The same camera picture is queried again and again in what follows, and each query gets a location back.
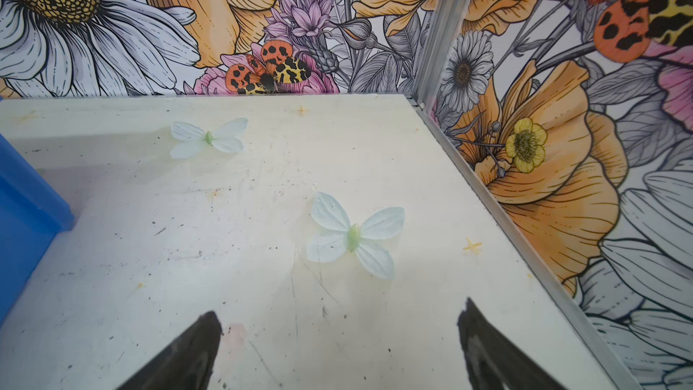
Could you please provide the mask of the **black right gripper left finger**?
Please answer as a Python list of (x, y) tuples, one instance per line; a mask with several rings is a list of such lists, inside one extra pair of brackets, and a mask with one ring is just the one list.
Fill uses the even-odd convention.
[(204, 390), (209, 386), (222, 336), (216, 312), (206, 312), (118, 390)]

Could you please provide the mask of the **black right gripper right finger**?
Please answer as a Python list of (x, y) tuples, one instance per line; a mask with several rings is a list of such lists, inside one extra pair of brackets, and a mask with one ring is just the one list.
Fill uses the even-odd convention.
[(458, 317), (458, 334), (472, 388), (565, 388), (492, 325), (470, 298)]

